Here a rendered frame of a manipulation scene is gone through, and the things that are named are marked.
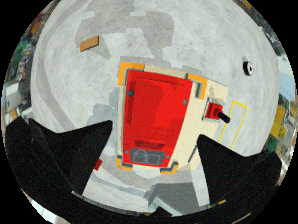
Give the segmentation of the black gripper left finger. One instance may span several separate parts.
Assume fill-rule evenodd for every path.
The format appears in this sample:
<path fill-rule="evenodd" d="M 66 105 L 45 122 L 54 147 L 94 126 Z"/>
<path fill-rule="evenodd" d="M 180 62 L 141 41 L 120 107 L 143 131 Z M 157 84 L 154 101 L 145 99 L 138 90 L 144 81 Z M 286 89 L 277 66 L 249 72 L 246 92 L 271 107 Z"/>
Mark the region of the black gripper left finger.
<path fill-rule="evenodd" d="M 33 140 L 51 155 L 61 175 L 72 186 L 73 192 L 82 196 L 86 183 L 100 159 L 112 133 L 112 121 L 100 121 L 67 132 L 53 132 L 43 124 L 28 119 Z"/>

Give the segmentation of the small black toy tyre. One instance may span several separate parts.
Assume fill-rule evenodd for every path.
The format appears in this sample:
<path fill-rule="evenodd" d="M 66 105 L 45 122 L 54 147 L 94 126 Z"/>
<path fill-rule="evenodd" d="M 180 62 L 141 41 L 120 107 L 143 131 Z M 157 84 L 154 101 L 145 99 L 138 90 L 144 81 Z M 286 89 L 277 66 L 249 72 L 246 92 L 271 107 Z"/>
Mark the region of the small black toy tyre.
<path fill-rule="evenodd" d="M 243 61 L 243 72 L 245 72 L 247 76 L 253 76 L 254 68 L 250 61 Z"/>

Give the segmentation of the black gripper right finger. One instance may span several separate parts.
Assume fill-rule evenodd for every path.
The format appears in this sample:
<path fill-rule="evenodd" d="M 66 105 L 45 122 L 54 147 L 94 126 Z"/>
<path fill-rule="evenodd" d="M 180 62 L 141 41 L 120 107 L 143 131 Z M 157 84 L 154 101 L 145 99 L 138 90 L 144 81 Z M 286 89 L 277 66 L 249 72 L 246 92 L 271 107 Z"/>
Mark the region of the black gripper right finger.
<path fill-rule="evenodd" d="M 201 133 L 198 136 L 197 147 L 208 184 L 210 205 L 226 200 L 226 194 L 241 183 L 254 165 L 265 160 L 269 153 L 263 151 L 251 156 L 241 156 Z"/>

